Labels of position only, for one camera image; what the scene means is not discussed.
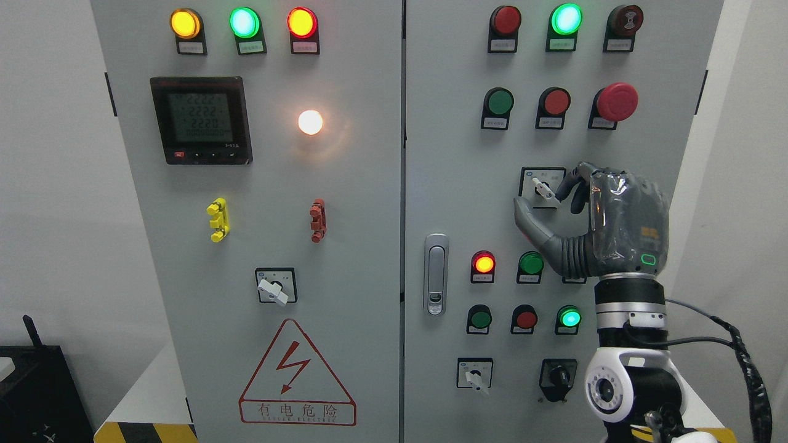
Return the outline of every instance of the cable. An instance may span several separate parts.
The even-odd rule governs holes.
[[[689,309],[691,309],[691,310],[693,310],[693,311],[697,312],[698,314],[703,315],[705,317],[709,317],[709,318],[713,317],[713,315],[709,314],[708,312],[700,309],[697,306],[689,304],[686,301],[673,300],[673,299],[668,299],[668,298],[665,298],[665,301],[677,304],[679,306],[687,307],[687,308],[689,308]]]
[[[626,338],[631,340],[633,343],[638,344],[640,346],[645,346],[647,348],[662,348],[664,346],[673,346],[675,344],[685,344],[685,343],[697,343],[697,342],[712,342],[712,343],[719,343],[724,344],[728,348],[736,349],[735,344],[730,341],[725,341],[722,338],[718,337],[687,337],[687,338],[679,338],[678,340],[668,340],[668,341],[643,341],[639,338],[636,338],[630,332],[631,329],[634,329],[629,322],[624,323],[624,333],[626,334]]]
[[[692,337],[681,340],[665,341],[665,342],[648,342],[641,341],[632,337],[630,328],[632,325],[629,322],[624,324],[624,333],[635,344],[640,346],[671,346],[672,344],[692,343],[694,341],[712,341],[715,343],[725,344],[732,348],[736,354],[736,361],[744,374],[745,384],[747,386],[747,397],[749,398],[749,421],[753,428],[753,442],[755,443],[768,443],[771,441],[772,419],[771,419],[771,404],[769,402],[769,395],[766,392],[766,385],[760,376],[758,369],[753,363],[752,357],[747,352],[747,347],[742,340],[742,333],[736,326],[722,320],[716,315],[711,315],[703,311],[699,307],[693,306],[690,303],[682,302],[679,300],[672,300],[666,298],[665,301],[677,304],[679,306],[687,307],[700,315],[710,318],[714,323],[722,326],[728,333],[730,333],[731,341],[725,341],[716,337]]]

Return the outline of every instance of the yellow black striped base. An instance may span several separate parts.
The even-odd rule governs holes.
[[[94,443],[198,443],[194,425],[106,422]]]

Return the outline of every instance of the red push button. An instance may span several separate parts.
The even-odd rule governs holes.
[[[643,26],[643,9],[638,5],[619,6],[610,13],[608,25],[615,34],[631,37]]]
[[[499,6],[498,9],[492,12],[492,17],[490,17],[492,30],[502,37],[517,32],[521,22],[520,10],[514,6]]]
[[[597,110],[605,120],[626,120],[636,109],[637,90],[628,83],[611,84],[603,89],[597,98]]]
[[[569,93],[561,88],[553,88],[542,95],[542,107],[550,115],[561,115],[569,109]]]
[[[537,324],[537,315],[533,312],[522,312],[517,316],[517,327],[531,329]]]

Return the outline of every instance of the white switch handle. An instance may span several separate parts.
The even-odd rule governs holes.
[[[273,301],[274,303],[278,304],[279,306],[284,306],[290,300],[290,297],[282,292],[282,287],[277,285],[276,283],[271,283],[267,280],[261,280],[260,283],[257,285],[257,289],[262,291],[263,294],[268,296],[268,299]]]
[[[541,195],[542,198],[557,206],[561,206],[561,202],[556,198],[555,192],[553,192],[552,189],[548,187],[548,185],[544,184],[536,177],[532,178],[531,181],[533,182],[533,185],[536,186],[537,193]]]
[[[465,381],[470,383],[471,387],[474,388],[474,391],[483,393],[485,395],[490,395],[490,391],[487,390],[487,386],[481,379],[481,374],[473,374],[473,371],[469,370],[465,373]]]

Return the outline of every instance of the yellow indicator light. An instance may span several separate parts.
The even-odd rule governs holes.
[[[323,116],[316,110],[305,110],[298,116],[298,128],[308,136],[313,136],[323,129]]]
[[[299,6],[288,14],[288,28],[294,36],[308,39],[318,30],[318,18],[311,10]]]
[[[495,260],[493,260],[493,257],[483,255],[476,260],[475,266],[477,271],[483,274],[488,273],[495,267]]]
[[[175,9],[169,16],[169,26],[182,39],[194,39],[200,32],[199,15],[192,9]]]

